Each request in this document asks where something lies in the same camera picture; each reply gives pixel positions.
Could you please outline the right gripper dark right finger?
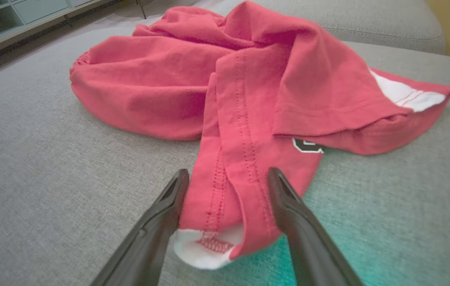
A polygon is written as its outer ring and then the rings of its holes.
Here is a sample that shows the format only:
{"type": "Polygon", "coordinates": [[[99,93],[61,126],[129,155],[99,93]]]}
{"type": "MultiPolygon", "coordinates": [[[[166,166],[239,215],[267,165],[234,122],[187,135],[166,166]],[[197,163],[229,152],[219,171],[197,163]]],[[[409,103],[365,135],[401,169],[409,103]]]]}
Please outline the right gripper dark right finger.
{"type": "Polygon", "coordinates": [[[286,236],[299,286],[362,286],[350,263],[289,180],[277,167],[268,171],[276,226],[286,236]]]}

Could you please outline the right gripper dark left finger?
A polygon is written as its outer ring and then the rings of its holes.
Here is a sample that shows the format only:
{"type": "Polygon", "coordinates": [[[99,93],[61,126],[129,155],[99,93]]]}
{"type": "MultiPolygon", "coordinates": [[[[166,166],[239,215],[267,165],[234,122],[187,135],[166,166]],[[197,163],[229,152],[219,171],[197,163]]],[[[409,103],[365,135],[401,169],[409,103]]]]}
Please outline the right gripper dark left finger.
{"type": "Polygon", "coordinates": [[[169,239],[179,226],[188,186],[188,170],[178,170],[100,270],[93,286],[158,284],[169,239]]]}

